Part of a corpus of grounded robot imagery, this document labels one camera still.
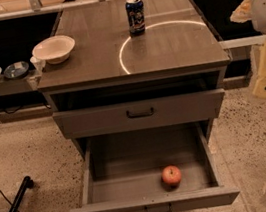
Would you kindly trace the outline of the red apple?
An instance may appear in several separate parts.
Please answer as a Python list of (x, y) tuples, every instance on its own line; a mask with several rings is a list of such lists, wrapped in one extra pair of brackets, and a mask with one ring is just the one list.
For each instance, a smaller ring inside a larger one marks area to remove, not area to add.
[(168, 186), (178, 186), (182, 180), (182, 172), (180, 172), (179, 167), (177, 166), (166, 166), (162, 170), (161, 179)]

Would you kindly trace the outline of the grey drawer cabinet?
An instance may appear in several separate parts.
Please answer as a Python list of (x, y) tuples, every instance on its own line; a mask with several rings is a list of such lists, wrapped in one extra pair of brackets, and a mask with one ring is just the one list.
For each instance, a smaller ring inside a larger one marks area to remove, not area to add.
[[(39, 83), (53, 114), (222, 89), (231, 58), (192, 2), (143, 5), (146, 28), (136, 36), (123, 0), (64, 10), (59, 30), (76, 41), (74, 50), (64, 63), (48, 64)], [(192, 122), (209, 135), (214, 119)], [(90, 137), (70, 140), (84, 153)]]

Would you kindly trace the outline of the white bowl on counter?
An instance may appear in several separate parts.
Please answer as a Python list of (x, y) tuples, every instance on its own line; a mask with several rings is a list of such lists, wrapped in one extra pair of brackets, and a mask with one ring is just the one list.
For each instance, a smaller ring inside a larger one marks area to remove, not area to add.
[(72, 37), (65, 35), (51, 36), (34, 46), (32, 56), (52, 65), (60, 64), (70, 57), (70, 52), (74, 46), (75, 41)]

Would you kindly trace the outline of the blue soda can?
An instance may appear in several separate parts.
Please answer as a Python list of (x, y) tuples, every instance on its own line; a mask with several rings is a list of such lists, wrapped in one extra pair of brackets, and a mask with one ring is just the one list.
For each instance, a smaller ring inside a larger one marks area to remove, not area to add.
[(145, 31), (143, 0), (126, 0), (126, 13), (131, 34), (136, 35)]

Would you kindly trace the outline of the small clear plastic cup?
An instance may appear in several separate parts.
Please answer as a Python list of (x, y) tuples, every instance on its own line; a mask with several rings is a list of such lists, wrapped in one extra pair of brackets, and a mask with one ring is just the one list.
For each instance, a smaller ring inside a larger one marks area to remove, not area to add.
[(40, 60), (36, 58), (35, 56), (32, 56), (30, 59), (30, 62), (33, 64), (34, 68), (38, 71), (39, 74), (43, 72), (43, 69), (46, 65), (46, 62), (44, 60)]

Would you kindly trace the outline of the dark blue-grey bowl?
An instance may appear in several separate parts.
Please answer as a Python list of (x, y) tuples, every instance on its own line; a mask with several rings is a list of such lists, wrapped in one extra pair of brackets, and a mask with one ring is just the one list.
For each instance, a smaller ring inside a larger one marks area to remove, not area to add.
[(29, 64), (25, 61), (17, 61), (17, 63), (13, 63), (6, 67), (4, 70), (4, 77), (10, 80), (24, 78), (27, 76), (28, 72)]

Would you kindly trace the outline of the grey side shelf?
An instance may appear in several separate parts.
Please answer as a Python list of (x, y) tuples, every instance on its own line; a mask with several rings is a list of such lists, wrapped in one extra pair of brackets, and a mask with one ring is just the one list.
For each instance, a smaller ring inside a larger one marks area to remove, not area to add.
[(0, 78), (0, 96), (8, 96), (37, 90), (41, 75), (31, 70), (27, 76), (21, 79)]

